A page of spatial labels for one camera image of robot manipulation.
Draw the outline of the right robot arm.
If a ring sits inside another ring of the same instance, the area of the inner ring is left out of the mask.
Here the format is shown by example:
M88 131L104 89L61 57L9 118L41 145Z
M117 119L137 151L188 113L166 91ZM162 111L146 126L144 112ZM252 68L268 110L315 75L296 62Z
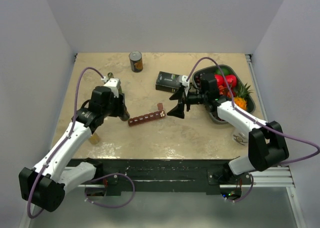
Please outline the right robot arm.
M223 180L235 184L241 174L250 171L264 171L289 157L288 147L281 125L266 122L246 112L232 100L220 94L214 74L205 74L200 79L200 90L191 92L186 75L179 77L179 88L170 97L177 105L167 115L183 119L192 105L204 105L210 114L234 126L248 140L248 154L231 160L223 171Z

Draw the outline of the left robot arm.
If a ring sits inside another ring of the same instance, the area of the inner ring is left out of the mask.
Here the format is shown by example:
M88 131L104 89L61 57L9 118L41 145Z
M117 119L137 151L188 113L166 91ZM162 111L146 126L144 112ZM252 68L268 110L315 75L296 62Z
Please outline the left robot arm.
M80 184L90 181L99 184L104 178L103 167L90 158L76 167L66 166L82 144L104 123L106 117L129 119L125 97L117 86L97 86L91 98L84 102L72 118L64 135L33 168L23 168L18 175L22 198L27 202L31 218L31 205L48 212L55 211L65 196Z

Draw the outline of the red weekly pill organizer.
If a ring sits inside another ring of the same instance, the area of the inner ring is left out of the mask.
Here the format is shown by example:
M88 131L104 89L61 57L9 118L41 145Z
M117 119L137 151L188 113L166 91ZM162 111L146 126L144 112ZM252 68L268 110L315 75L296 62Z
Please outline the red weekly pill organizer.
M160 116L160 113L162 111L164 111L164 114L165 114L164 117ZM167 116L167 114L166 114L166 112L164 110L163 104L162 103L158 103L157 104L157 111L130 118L127 121L127 123L128 123L129 127L133 127L133 126L137 126L137 125L140 125L140 124L144 124L144 123L148 123L148 122L164 119L166 116Z

